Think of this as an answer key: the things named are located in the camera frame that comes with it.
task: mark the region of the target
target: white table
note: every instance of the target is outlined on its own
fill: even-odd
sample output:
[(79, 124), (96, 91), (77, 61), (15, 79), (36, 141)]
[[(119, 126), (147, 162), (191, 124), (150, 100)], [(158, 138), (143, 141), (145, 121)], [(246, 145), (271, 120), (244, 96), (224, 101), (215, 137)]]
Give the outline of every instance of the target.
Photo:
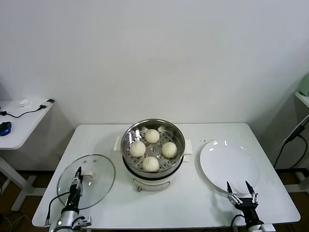
[[(163, 229), (206, 228), (230, 226), (239, 213), (198, 168), (197, 144), (205, 140), (227, 139), (245, 145), (261, 169), (257, 213), (266, 223), (287, 223), (300, 220), (300, 214), (284, 185), (249, 126), (245, 123), (178, 124), (186, 139), (192, 141), (193, 155), (176, 173), (176, 180), (163, 191), (137, 192), (130, 180), (119, 152), (113, 147), (129, 125), (80, 125), (47, 187), (33, 217), (34, 226), (43, 227), (48, 204), (56, 196), (58, 179), (63, 170), (79, 157), (102, 154), (111, 158), (116, 169), (114, 185), (108, 196), (97, 205), (81, 210), (92, 217), (91, 229)], [(59, 200), (51, 207), (51, 222), (57, 220), (63, 208)], [(244, 225), (239, 218), (236, 225)]]
[[(19, 107), (18, 101), (0, 101), (0, 110), (18, 116), (24, 112), (38, 109), (43, 102), (44, 101), (35, 101), (30, 106)], [(25, 114), (20, 118), (14, 118), (9, 115), (0, 116), (0, 122), (10, 121), (12, 123), (11, 132), (0, 137), (0, 150), (15, 150), (20, 148), (50, 108), (51, 105), (37, 112)], [(12, 206), (12, 210), (14, 211), (20, 209), (27, 196), (42, 196), (45, 192), (44, 188), (34, 188), (32, 186), (36, 176), (32, 175), (28, 180), (25, 180), (1, 157), (0, 172), (8, 177), (7, 181), (3, 184), (2, 192), (4, 192), (10, 181), (13, 181), (22, 189)]]

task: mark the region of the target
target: steamed bun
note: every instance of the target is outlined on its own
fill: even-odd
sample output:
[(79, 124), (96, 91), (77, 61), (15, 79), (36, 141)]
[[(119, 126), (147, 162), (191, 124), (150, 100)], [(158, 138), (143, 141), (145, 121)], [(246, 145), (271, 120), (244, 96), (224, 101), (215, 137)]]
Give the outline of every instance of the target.
[(146, 139), (147, 142), (154, 144), (154, 143), (159, 141), (160, 134), (157, 130), (150, 129), (150, 130), (147, 130), (147, 132), (145, 134), (145, 139)]
[(142, 156), (146, 151), (146, 146), (141, 141), (134, 142), (130, 147), (130, 153), (134, 157)]
[(177, 155), (177, 147), (172, 142), (167, 142), (162, 147), (162, 153), (166, 158), (174, 158)]
[(147, 172), (155, 172), (159, 169), (159, 161), (155, 157), (146, 157), (141, 164), (143, 170)]

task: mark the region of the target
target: white cooker base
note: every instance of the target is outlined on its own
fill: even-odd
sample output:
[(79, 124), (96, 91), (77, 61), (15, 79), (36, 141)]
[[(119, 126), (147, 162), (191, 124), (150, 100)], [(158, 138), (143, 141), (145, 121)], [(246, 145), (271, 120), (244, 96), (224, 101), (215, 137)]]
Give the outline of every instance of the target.
[(142, 190), (159, 191), (167, 188), (173, 181), (175, 181), (176, 173), (173, 173), (169, 177), (161, 180), (144, 180), (134, 176), (132, 173), (130, 173), (130, 176), (133, 184), (137, 186), (138, 192)]

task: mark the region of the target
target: power cord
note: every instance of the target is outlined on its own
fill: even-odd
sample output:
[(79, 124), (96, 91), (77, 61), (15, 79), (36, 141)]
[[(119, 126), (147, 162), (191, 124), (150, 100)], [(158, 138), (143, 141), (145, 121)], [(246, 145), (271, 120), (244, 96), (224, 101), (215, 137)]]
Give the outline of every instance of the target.
[(69, 194), (69, 193), (70, 193), (70, 192), (62, 193), (62, 194), (60, 194), (60, 195), (54, 197), (54, 198), (50, 201), (50, 203), (49, 203), (49, 205), (48, 205), (48, 212), (47, 212), (47, 216), (46, 216), (45, 225), (49, 225), (50, 208), (51, 208), (51, 205), (52, 205), (53, 201), (56, 200), (56, 199), (59, 198), (59, 197), (62, 197), (62, 196), (64, 196), (64, 195), (66, 195), (66, 194)]
[(14, 118), (19, 118), (19, 117), (21, 117), (22, 115), (25, 115), (25, 114), (28, 114), (28, 113), (34, 113), (34, 112), (37, 112), (37, 111), (39, 111), (39, 110), (41, 110), (41, 109), (43, 109), (43, 108), (39, 107), (39, 108), (36, 109), (36, 110), (24, 112), (24, 113), (22, 113), (22, 114), (19, 115), (19, 116), (14, 116), (14, 115), (12, 115), (12, 114), (9, 114), (9, 113), (6, 112), (6, 111), (0, 111), (0, 114), (1, 114), (2, 116), (9, 115), (9, 116), (12, 116), (12, 117), (14, 117)]
[[(302, 140), (304, 140), (305, 145), (306, 145), (306, 148), (305, 148), (305, 151), (304, 151), (303, 155), (300, 157), (300, 159), (299, 159), (292, 167), (290, 167), (289, 169), (294, 168), (294, 167), (304, 158), (304, 156), (305, 156), (305, 154), (306, 154), (306, 152), (307, 152), (307, 149), (308, 149), (307, 140), (306, 140), (301, 134), (296, 135), (296, 137), (301, 138)], [(278, 155), (278, 157), (277, 157), (277, 159), (276, 159), (274, 168), (275, 168), (276, 165), (277, 165), (277, 162), (278, 162), (278, 160), (279, 160), (279, 158), (280, 158), (280, 156), (281, 156), (281, 153), (282, 153), (282, 151), (283, 151), (285, 145), (287, 145), (287, 144), (288, 144), (290, 141), (292, 141), (292, 140), (289, 140), (289, 141), (286, 140), (286, 141), (284, 142), (284, 144), (282, 145), (281, 150), (280, 150), (280, 152), (279, 152), (279, 155)]]
[(23, 215), (23, 216), (21, 216), (21, 217), (19, 217), (18, 219), (16, 219), (15, 221), (13, 221), (13, 222), (11, 222), (7, 217), (4, 217), (6, 220), (8, 220), (8, 222), (9, 222), (9, 226), (8, 226), (8, 228), (6, 229), (6, 232), (13, 232), (13, 231), (15, 231), (17, 228), (15, 228), (14, 230), (12, 230), (12, 228), (13, 228), (13, 224), (14, 223), (16, 223), (16, 222), (18, 222), (20, 219), (22, 219), (22, 218), (27, 218), (28, 219), (28, 221), (31, 223), (31, 219), (27, 216), (27, 215)]
[[(20, 214), (21, 217), (19, 217), (17, 220), (15, 220), (15, 221), (12, 223), (11, 220), (9, 219), (9, 217), (12, 216), (12, 215), (14, 215), (14, 214)], [(22, 223), (23, 223), (24, 217), (25, 217), (25, 215), (24, 215), (22, 212), (20, 212), (20, 211), (11, 212), (11, 213), (9, 213), (9, 214), (6, 215), (6, 216), (2, 216), (2, 215), (0, 214), (1, 223), (3, 222), (4, 219), (7, 220), (7, 221), (9, 222), (9, 226), (7, 227), (7, 229), (6, 229), (5, 231), (1, 231), (1, 232), (14, 232), (14, 231), (18, 230), (18, 228), (19, 228), (19, 227), (22, 225)], [(13, 228), (13, 224), (17, 223), (18, 221), (19, 221), (18, 225), (17, 225), (15, 228)]]
[(243, 218), (245, 218), (245, 216), (244, 215), (242, 215), (242, 214), (237, 214), (237, 215), (235, 215), (235, 217), (233, 217), (233, 220), (232, 220), (232, 222), (231, 222), (231, 229), (233, 229), (233, 224), (234, 224), (234, 221), (236, 220), (236, 218), (238, 218), (238, 217), (243, 217)]
[(301, 138), (302, 140), (304, 140), (304, 142), (306, 144), (306, 148), (305, 148), (305, 151), (304, 151), (303, 155), (301, 156), (301, 158), (292, 167), (290, 167), (290, 169), (294, 168), (303, 159), (303, 157), (305, 156), (307, 149), (308, 149), (308, 143), (305, 140), (305, 138), (303, 136), (301, 136), (300, 134), (298, 135), (298, 137)]
[(276, 162), (275, 162), (274, 168), (276, 167), (277, 162), (278, 162), (278, 160), (279, 160), (279, 158), (280, 158), (280, 156), (281, 156), (281, 153), (282, 153), (282, 151), (283, 151), (283, 149), (284, 149), (285, 145), (287, 145), (287, 144), (288, 144), (288, 141), (285, 141), (285, 142), (284, 142), (284, 144), (282, 145), (281, 150), (280, 150), (280, 152), (279, 152), (279, 155), (278, 155), (278, 157), (277, 157), (277, 159), (276, 159)]
[(19, 117), (21, 117), (21, 116), (23, 116), (23, 115), (25, 115), (25, 114), (34, 113), (34, 112), (37, 112), (37, 111), (39, 111), (39, 110), (41, 110), (41, 109), (45, 109), (47, 106), (51, 105), (51, 104), (54, 103), (54, 102), (55, 102), (55, 100), (49, 99), (49, 100), (47, 100), (46, 102), (44, 102), (42, 105), (40, 105), (40, 107), (39, 107), (38, 109), (33, 110), (33, 111), (24, 112), (24, 113), (22, 113), (22, 114), (19, 115), (19, 116), (14, 116), (14, 115), (12, 115), (12, 114), (9, 114), (7, 111), (0, 111), (0, 115), (2, 115), (2, 116), (9, 115), (9, 116), (12, 116), (12, 117), (14, 117), (14, 118), (19, 118)]

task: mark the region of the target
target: white wall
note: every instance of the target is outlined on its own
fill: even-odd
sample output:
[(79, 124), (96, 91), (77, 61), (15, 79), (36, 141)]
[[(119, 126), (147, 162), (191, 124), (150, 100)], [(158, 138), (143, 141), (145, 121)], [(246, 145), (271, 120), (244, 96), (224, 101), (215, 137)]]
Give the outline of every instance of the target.
[(307, 0), (2, 0), (5, 97), (57, 101), (40, 125), (48, 128), (2, 156), (17, 169), (53, 169), (77, 125), (150, 117), (248, 122), (271, 150), (278, 139), (263, 138), (272, 137), (278, 113), (290, 109), (282, 128), (299, 120), (294, 103), (285, 103), (309, 71), (308, 7)]

